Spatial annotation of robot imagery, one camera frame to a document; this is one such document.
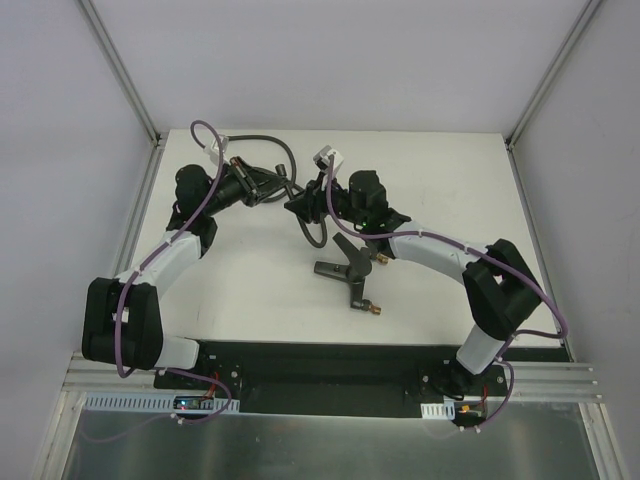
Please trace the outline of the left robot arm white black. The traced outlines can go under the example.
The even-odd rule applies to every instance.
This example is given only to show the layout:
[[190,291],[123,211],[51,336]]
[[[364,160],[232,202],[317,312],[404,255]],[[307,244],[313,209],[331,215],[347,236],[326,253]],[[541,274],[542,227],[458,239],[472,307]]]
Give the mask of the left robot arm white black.
[[133,369],[177,368],[188,388],[204,387],[210,363],[199,344],[164,332],[160,300],[172,284],[198,262],[217,233],[215,214],[237,202],[253,207],[286,189],[283,166],[252,167],[239,157],[210,177],[195,164],[175,175],[176,200],[160,242],[143,260],[114,278],[96,278],[88,287],[81,352],[85,359]]

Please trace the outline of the right aluminium frame post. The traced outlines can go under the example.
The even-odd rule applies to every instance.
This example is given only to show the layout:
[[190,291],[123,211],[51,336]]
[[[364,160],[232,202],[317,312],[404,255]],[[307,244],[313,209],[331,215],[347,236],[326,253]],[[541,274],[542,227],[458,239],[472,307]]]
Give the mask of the right aluminium frame post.
[[505,146],[508,151],[512,151],[515,148],[525,133],[555,82],[560,78],[578,44],[586,35],[605,4],[606,1],[604,0],[588,0],[580,8],[578,15],[544,70],[513,128],[505,137]]

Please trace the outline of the aluminium frame post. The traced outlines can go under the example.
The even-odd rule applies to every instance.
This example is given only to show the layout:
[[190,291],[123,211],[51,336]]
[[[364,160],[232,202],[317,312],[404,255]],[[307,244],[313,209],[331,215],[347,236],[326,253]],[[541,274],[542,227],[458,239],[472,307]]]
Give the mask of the aluminium frame post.
[[142,127],[145,136],[153,146],[157,146],[161,140],[161,132],[158,130],[148,109],[144,105],[142,97],[95,3],[91,0],[77,0],[75,1],[75,5],[84,18],[124,98]]
[[578,44],[586,35],[605,4],[606,1],[604,0],[588,0],[580,8],[578,15],[544,70],[513,128],[505,137],[505,146],[508,151],[512,151],[515,148],[525,133],[555,82],[560,78]]

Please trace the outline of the left aluminium frame post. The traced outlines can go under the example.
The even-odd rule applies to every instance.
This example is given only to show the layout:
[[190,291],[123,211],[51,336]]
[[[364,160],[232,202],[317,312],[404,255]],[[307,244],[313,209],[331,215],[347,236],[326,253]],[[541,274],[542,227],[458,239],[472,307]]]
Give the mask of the left aluminium frame post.
[[142,127],[145,136],[153,146],[157,146],[161,140],[161,132],[158,130],[148,109],[144,105],[142,97],[95,3],[91,0],[77,0],[75,1],[75,5],[84,18],[124,98]]

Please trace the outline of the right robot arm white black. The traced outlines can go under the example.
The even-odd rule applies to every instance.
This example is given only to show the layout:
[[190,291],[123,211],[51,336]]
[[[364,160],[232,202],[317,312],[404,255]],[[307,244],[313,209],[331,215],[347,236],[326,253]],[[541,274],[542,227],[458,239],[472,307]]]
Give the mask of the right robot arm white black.
[[464,287],[474,326],[450,369],[451,385],[461,394],[473,394],[484,385],[485,370],[541,303],[535,291],[539,284],[513,243],[500,239],[466,246],[422,229],[389,206],[374,170],[355,172],[346,188],[320,173],[292,195],[285,208],[305,223],[318,223],[333,213],[352,224],[374,251],[427,267]]

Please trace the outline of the front aluminium rail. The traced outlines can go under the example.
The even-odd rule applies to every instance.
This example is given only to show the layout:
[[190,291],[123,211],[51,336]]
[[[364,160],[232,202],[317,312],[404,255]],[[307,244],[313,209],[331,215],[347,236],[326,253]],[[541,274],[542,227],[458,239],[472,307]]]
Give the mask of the front aluminium rail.
[[[604,391],[594,368],[575,362],[511,361],[515,373],[512,398],[521,402],[602,403]],[[136,372],[123,379],[116,367],[72,356],[62,389],[79,392],[149,393],[154,374]]]

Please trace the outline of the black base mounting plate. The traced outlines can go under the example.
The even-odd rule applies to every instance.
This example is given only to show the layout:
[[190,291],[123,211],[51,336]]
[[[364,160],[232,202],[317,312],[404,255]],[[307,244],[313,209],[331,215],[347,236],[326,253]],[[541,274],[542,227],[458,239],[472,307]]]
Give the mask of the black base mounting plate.
[[205,341],[194,378],[157,375],[154,387],[196,393],[221,381],[243,413],[417,418],[444,400],[498,399],[503,367],[473,377],[451,346]]

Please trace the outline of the dark grey faucet valve fitting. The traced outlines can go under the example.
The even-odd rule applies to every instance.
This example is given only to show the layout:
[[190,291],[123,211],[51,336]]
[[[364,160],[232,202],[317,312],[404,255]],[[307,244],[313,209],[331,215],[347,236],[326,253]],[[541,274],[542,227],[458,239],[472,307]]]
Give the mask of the dark grey faucet valve fitting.
[[332,239],[348,263],[316,261],[314,273],[346,284],[349,287],[351,309],[380,315],[381,307],[364,297],[365,282],[366,277],[372,272],[372,263],[387,265],[389,258],[380,253],[372,252],[368,247],[356,247],[341,233],[336,233]]

